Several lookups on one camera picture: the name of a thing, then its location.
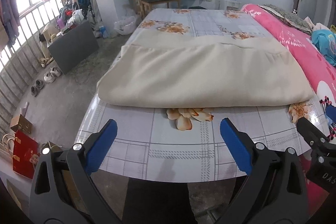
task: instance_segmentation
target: metal bolt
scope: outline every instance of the metal bolt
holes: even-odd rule
[[[76,143],[72,147],[73,150],[80,150],[81,148],[82,148],[82,144],[81,143]]]
[[[49,147],[43,148],[43,150],[42,150],[42,154],[43,154],[43,155],[46,155],[46,154],[48,154],[49,152],[50,152],[50,148],[49,148]]]
[[[263,150],[265,148],[263,143],[256,143],[255,147],[259,150]]]
[[[292,147],[289,147],[289,148],[288,148],[288,153],[294,155],[294,154],[295,154],[295,149],[292,148]]]

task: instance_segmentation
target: floral tablecloth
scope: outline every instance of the floral tablecloth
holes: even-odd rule
[[[272,36],[251,15],[222,10],[155,9],[127,43],[131,43],[144,28],[194,37],[227,35],[244,39]],[[188,111],[198,112],[207,118],[197,119],[195,113],[191,117],[186,115],[187,123],[179,127],[173,116],[170,115],[168,119],[167,109],[113,106],[95,95],[75,143],[83,143],[112,118],[117,122],[118,134],[100,169],[146,180],[201,182],[245,175],[238,169],[219,132],[219,124],[226,117],[254,142],[262,142],[272,150],[284,151],[287,147],[293,147],[298,155],[310,148],[293,123],[299,117],[305,116],[326,136],[329,135],[323,108],[317,97],[292,106]],[[168,110],[168,113],[176,115],[172,110]]]

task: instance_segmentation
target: metal railing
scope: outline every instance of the metal railing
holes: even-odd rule
[[[0,110],[2,110],[0,111],[0,122],[1,120],[3,122],[0,123],[0,136],[7,133],[20,99],[43,69],[39,57],[44,57],[44,54],[36,35],[41,34],[46,24],[58,17],[62,7],[61,0],[47,0],[23,11],[20,14],[21,26],[19,27],[20,34],[16,39],[17,45],[10,47],[7,45],[1,52],[0,67],[3,68],[0,72]]]

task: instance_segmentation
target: pink blanket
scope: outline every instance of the pink blanket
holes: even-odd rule
[[[336,70],[311,44],[310,36],[286,26],[258,5],[246,4],[241,10],[250,14],[292,53],[318,98],[328,96],[335,104]]]

